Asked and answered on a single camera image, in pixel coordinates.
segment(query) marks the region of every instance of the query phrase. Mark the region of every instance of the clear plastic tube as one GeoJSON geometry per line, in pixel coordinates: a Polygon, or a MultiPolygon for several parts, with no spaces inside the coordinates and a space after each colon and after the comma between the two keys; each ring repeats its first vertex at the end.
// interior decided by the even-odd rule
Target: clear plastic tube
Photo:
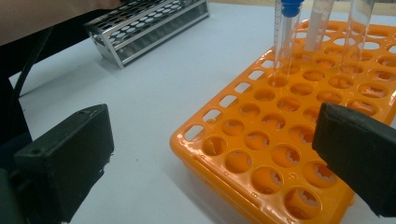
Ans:
{"type": "Polygon", "coordinates": [[[334,0],[314,0],[306,33],[305,50],[317,51],[320,49],[333,5],[334,0]]]}
{"type": "Polygon", "coordinates": [[[275,87],[282,87],[288,83],[302,2],[301,0],[276,0],[274,75],[270,80],[270,84],[275,87]]]}
{"type": "Polygon", "coordinates": [[[360,72],[359,62],[361,61],[374,2],[374,0],[352,0],[346,28],[344,55],[340,67],[341,72],[345,74],[357,75],[360,72]]]}

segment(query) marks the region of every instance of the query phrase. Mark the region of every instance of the white table surface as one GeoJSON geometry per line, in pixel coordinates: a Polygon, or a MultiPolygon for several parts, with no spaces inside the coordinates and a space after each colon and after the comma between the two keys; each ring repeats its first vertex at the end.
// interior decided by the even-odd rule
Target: white table surface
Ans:
{"type": "MultiPolygon", "coordinates": [[[[273,43],[272,7],[210,4],[210,12],[209,19],[123,70],[104,61],[90,39],[32,69],[21,104],[33,138],[82,108],[109,108],[114,156],[72,224],[248,223],[169,147],[176,128],[273,43]]],[[[308,16],[303,11],[302,19],[308,16]]],[[[333,13],[332,20],[346,21],[347,14],[333,13]]],[[[372,23],[395,22],[372,18],[372,23]]],[[[343,219],[395,222],[377,218],[359,197],[343,219]]]]}

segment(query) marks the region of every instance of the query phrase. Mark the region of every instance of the tube cap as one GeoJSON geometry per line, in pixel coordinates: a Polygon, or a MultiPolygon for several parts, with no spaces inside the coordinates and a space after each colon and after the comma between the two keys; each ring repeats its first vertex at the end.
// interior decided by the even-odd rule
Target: tube cap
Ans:
{"type": "Polygon", "coordinates": [[[304,0],[281,0],[282,14],[285,17],[292,18],[300,13],[301,3],[304,0]]]}

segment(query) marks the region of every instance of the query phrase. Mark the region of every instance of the test tube rack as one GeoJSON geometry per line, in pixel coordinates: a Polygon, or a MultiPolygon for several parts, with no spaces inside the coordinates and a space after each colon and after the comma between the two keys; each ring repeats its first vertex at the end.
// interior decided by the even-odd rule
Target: test tube rack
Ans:
{"type": "Polygon", "coordinates": [[[105,59],[125,64],[207,18],[206,0],[137,0],[84,24],[105,59]]]}
{"type": "Polygon", "coordinates": [[[363,62],[344,69],[347,24],[329,21],[321,50],[307,52],[308,23],[287,85],[271,84],[270,49],[170,139],[186,167],[253,223],[339,223],[354,192],[312,149],[320,104],[387,124],[396,111],[396,27],[370,25],[363,62]]]}

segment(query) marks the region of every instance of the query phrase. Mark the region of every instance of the orange test tube rack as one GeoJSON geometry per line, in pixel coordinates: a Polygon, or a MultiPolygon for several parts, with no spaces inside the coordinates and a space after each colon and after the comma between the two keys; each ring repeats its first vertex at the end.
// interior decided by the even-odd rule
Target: orange test tube rack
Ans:
{"type": "Polygon", "coordinates": [[[329,21],[317,52],[304,51],[297,38],[282,87],[271,85],[274,54],[267,51],[170,139],[184,164],[253,223],[338,223],[352,203],[354,192],[311,147],[321,103],[393,120],[396,27],[371,25],[366,44],[377,48],[342,68],[337,43],[346,28],[329,21]],[[351,68],[358,74],[349,75],[351,68]]]}

